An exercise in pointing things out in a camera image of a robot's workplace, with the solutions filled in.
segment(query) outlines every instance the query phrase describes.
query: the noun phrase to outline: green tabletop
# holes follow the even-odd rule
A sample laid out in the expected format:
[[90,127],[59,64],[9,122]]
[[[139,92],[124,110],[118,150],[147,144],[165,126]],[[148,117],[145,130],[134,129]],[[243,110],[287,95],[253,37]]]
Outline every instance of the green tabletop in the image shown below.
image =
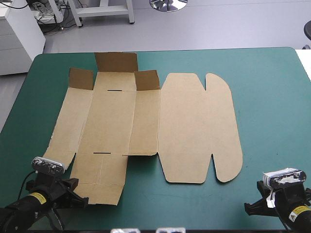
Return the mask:
[[[220,183],[210,164],[204,184],[165,181],[158,156],[130,157],[118,206],[64,210],[67,229],[282,229],[275,217],[248,216],[244,202],[260,198],[263,172],[295,167],[311,174],[311,85],[291,48],[138,52],[140,70],[208,72],[230,86],[243,150],[243,167]],[[16,200],[31,160],[49,144],[68,86],[69,67],[97,68],[93,53],[43,54],[30,72],[0,134],[0,206]],[[49,229],[46,220],[36,229]]]

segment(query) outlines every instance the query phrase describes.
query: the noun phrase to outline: cardboard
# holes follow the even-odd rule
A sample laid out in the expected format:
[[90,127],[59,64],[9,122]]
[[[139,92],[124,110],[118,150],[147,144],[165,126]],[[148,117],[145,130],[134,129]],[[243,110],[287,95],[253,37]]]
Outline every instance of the cardboard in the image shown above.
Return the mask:
[[166,180],[174,183],[203,183],[212,155],[220,181],[239,173],[234,106],[220,77],[208,74],[205,90],[196,74],[172,73],[160,89],[156,71],[138,71],[134,53],[95,57],[93,91],[85,90],[91,88],[90,72],[70,69],[68,95],[47,151],[66,164],[77,152],[71,177],[79,179],[78,195],[91,204],[117,205],[128,155],[158,153]]
[[67,169],[78,151],[93,97],[93,72],[70,69],[69,88],[44,158],[61,162]]
[[169,74],[161,90],[159,157],[169,182],[203,183],[211,155],[217,179],[227,182],[242,167],[231,91],[207,74],[205,90],[195,74]]
[[[149,154],[157,152],[159,80],[155,70],[136,72],[133,53],[97,53],[96,62],[93,101],[71,177],[79,178],[75,191],[89,203],[117,205],[125,184],[124,155],[150,145]],[[153,110],[155,117],[149,117]]]

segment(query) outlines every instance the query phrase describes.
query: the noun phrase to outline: flattened cardboard box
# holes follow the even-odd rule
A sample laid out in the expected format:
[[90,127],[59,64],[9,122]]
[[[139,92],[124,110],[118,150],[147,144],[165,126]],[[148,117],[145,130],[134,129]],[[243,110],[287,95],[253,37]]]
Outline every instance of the flattened cardboard box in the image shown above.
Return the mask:
[[[82,130],[68,134],[80,132],[79,140],[74,138],[79,149],[71,173],[79,178],[78,195],[90,203],[117,205],[126,155],[158,152],[166,180],[174,183],[203,183],[211,155],[220,181],[238,175],[242,150],[231,92],[220,77],[208,74],[206,91],[195,74],[169,74],[160,90],[155,70],[138,71],[136,54],[95,56],[99,72],[91,105],[84,106],[86,125],[85,114],[79,113]],[[70,76],[80,80],[73,72]],[[61,157],[58,161],[69,165],[72,154]]]

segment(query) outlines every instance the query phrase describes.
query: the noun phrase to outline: cardboard flap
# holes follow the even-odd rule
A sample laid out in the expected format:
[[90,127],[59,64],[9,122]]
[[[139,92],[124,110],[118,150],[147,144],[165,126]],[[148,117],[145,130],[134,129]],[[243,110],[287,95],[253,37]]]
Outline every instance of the cardboard flap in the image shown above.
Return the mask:
[[138,71],[137,54],[129,52],[96,52],[95,59],[99,72]]
[[205,91],[202,83],[196,74],[191,73],[170,73],[161,91]]
[[80,197],[89,197],[89,204],[118,205],[124,185],[79,183],[74,190]]
[[242,168],[242,149],[231,91],[227,83],[215,74],[206,75],[208,130],[207,138],[216,168],[217,178],[227,182]]
[[137,91],[159,90],[160,81],[156,70],[135,72]]
[[69,86],[93,90],[93,71],[71,67],[69,70]]
[[79,178],[75,189],[89,204],[117,205],[126,176],[127,156],[77,153],[70,177]]
[[68,168],[78,151],[92,97],[91,90],[67,89],[49,147],[43,157],[61,162]]

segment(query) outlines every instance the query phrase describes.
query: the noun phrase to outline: cable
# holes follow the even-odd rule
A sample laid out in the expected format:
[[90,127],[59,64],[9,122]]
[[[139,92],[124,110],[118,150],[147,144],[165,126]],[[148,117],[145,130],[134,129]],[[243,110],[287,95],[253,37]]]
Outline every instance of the cable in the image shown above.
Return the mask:
[[23,180],[23,183],[21,184],[21,187],[20,187],[20,191],[19,191],[17,200],[20,199],[20,195],[21,195],[21,192],[23,191],[23,187],[24,187],[24,185],[25,185],[25,182],[26,182],[27,178],[28,178],[30,175],[34,174],[34,173],[35,173],[35,171],[30,172],[30,173],[25,177],[25,179]]
[[287,232],[291,233],[291,231],[288,229],[286,223],[282,220],[281,215],[279,214],[279,212],[278,212],[277,209],[276,209],[276,206],[274,206],[274,210],[276,211],[276,214],[277,214],[278,218],[280,219],[280,221],[282,222],[282,224],[283,224],[285,230],[286,230]]
[[9,5],[7,5],[7,4],[4,4],[3,2],[0,2],[0,3],[1,3],[2,5],[5,5],[6,7],[13,8],[13,9],[24,9],[25,7],[28,6],[28,4],[27,4],[27,5],[23,6],[23,7],[13,7],[13,6],[9,6]]
[[82,5],[82,3],[80,2],[80,0],[78,0],[78,2],[80,3],[81,7],[83,8],[83,5]]

